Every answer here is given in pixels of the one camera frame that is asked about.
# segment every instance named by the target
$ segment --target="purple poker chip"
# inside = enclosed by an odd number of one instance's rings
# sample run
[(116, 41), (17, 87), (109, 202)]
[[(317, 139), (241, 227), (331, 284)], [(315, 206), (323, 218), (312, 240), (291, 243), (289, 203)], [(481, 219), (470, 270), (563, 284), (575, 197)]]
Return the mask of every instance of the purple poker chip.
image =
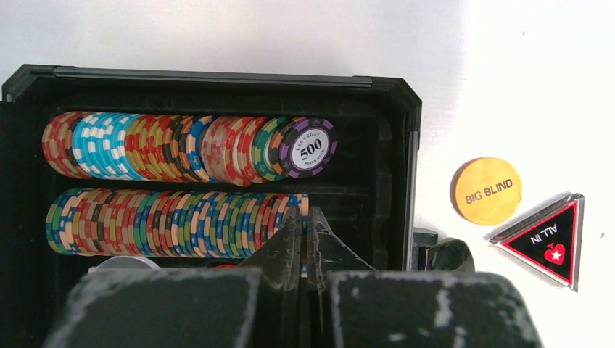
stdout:
[(280, 163), (291, 178), (309, 178), (325, 168), (337, 148), (333, 124), (309, 118), (292, 125), (280, 145)]

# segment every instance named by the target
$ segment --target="black tray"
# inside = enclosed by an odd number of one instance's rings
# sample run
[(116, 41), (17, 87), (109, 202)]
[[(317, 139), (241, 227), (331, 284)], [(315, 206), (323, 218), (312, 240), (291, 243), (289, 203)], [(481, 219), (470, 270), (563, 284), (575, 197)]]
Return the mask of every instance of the black tray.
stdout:
[[(403, 269), (412, 226), (421, 100), (400, 78), (103, 70), (23, 65), (0, 103), (0, 346), (40, 344), (66, 293), (104, 258), (61, 256), (46, 242), (49, 205), (75, 187), (304, 192), (331, 229), (377, 269)], [(72, 110), (325, 117), (338, 134), (325, 170), (239, 188), (210, 183), (69, 179), (46, 163), (47, 122)], [(156, 260), (206, 266), (211, 260)]]

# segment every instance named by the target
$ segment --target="white star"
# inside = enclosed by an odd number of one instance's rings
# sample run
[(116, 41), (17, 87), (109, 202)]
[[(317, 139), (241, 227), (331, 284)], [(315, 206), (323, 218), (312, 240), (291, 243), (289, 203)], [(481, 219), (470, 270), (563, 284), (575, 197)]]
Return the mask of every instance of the white star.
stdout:
[(551, 257), (552, 257), (554, 260), (558, 260), (558, 261), (559, 261), (559, 257), (560, 257), (560, 256), (561, 256), (561, 254), (560, 254), (557, 250), (555, 250), (555, 251), (553, 251), (553, 252), (551, 253)]

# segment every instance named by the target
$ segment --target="red heart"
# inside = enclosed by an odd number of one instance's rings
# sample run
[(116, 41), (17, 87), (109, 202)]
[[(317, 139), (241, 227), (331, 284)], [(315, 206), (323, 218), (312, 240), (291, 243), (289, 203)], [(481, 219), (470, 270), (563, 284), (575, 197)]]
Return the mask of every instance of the red heart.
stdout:
[(566, 248), (562, 244), (553, 246), (553, 243), (549, 244), (549, 249), (545, 252), (545, 259), (548, 262), (561, 265), (564, 263), (564, 255), (566, 254)]

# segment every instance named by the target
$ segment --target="yellow round button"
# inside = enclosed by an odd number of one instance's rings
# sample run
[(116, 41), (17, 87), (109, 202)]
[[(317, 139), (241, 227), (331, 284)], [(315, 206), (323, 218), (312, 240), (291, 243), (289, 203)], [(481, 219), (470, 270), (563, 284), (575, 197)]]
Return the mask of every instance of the yellow round button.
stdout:
[(465, 219), (489, 226), (506, 221), (521, 202), (521, 179), (508, 162), (483, 157), (468, 162), (453, 179), (453, 204)]

